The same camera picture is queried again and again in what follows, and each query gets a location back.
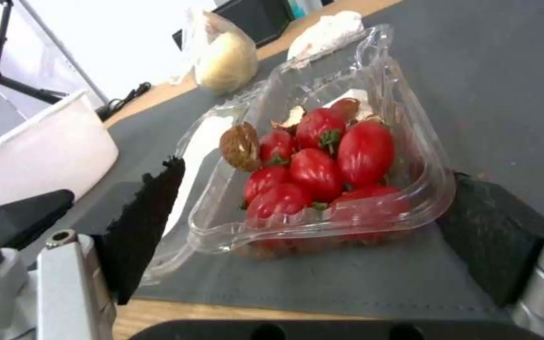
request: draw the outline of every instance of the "gray felt mat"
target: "gray felt mat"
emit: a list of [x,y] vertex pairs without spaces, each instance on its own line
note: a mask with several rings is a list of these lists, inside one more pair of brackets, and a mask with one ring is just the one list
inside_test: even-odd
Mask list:
[[[544,214],[544,1],[407,0],[365,18],[380,23],[395,26],[391,55],[454,168],[504,185]],[[259,79],[284,59],[264,60]],[[194,90],[112,127],[119,160],[54,228],[101,231],[141,174],[159,172],[190,124],[222,101]],[[205,183],[200,176],[195,185]],[[43,238],[24,259],[42,246]],[[435,226],[377,249],[264,262],[195,255],[136,296],[383,318],[505,318]]]

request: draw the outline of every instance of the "white plastic bag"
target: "white plastic bag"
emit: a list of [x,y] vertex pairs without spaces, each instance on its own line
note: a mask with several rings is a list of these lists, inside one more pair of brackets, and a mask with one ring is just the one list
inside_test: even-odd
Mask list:
[[235,91],[257,71],[257,48],[230,21],[201,9],[188,9],[182,31],[183,63],[170,82],[179,84],[194,68],[199,86],[214,93]]
[[341,11],[333,16],[320,17],[319,22],[310,26],[298,36],[287,53],[287,60],[304,59],[335,48],[346,37],[364,31],[362,15],[354,11]]

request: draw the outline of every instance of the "clear plastic container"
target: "clear plastic container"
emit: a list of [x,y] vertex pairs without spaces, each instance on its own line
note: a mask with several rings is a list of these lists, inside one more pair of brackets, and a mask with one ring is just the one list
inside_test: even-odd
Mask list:
[[[387,53],[392,37],[390,26],[374,26],[331,50],[305,60],[285,62],[244,98],[208,112],[183,140],[187,143],[204,119],[228,115],[233,117],[233,123],[251,123],[262,136],[272,129],[270,120],[285,120],[295,105],[303,105],[309,111],[348,90],[366,90],[373,112],[389,126],[394,138],[395,161],[386,178],[387,184],[401,190],[399,193],[339,204],[334,212],[305,209],[297,215],[273,215],[266,221],[246,221],[239,205],[243,184],[250,174],[235,170],[218,153],[212,172],[201,170],[207,175],[210,173],[210,178],[188,213],[187,223],[183,224],[185,238],[164,237],[145,273],[145,282],[156,281],[173,271],[194,251],[215,254],[239,250],[258,256],[308,252],[352,245],[354,239],[359,239],[346,235],[385,236],[372,238],[375,241],[394,238],[440,216],[452,203],[455,181],[425,111],[408,87],[397,62]],[[179,147],[178,156],[184,156],[184,149]],[[410,210],[396,214],[392,207],[401,202],[408,204]],[[338,220],[337,214],[343,209],[367,213],[358,220]],[[269,228],[255,230],[249,228],[252,223]],[[299,239],[300,242],[292,242],[287,249],[270,254],[257,246],[257,241],[264,239]]]

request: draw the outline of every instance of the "screw hole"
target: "screw hole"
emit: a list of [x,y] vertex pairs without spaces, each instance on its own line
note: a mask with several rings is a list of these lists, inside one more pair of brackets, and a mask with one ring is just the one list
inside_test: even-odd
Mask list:
[[389,331],[389,340],[425,340],[425,337],[414,325],[400,323]]
[[285,331],[278,325],[264,323],[251,333],[251,340],[285,340]]
[[58,234],[54,234],[54,236],[52,236],[52,239],[54,239],[54,241],[61,241],[67,237],[69,237],[69,234],[63,231],[63,232],[59,232]]

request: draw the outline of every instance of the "white cloth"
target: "white cloth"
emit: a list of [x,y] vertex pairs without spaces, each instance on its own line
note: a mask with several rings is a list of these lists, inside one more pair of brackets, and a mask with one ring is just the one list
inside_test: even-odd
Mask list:
[[293,41],[287,60],[306,58],[332,48],[343,38],[363,30],[362,15],[354,11],[341,11],[333,16],[320,17],[319,22]]

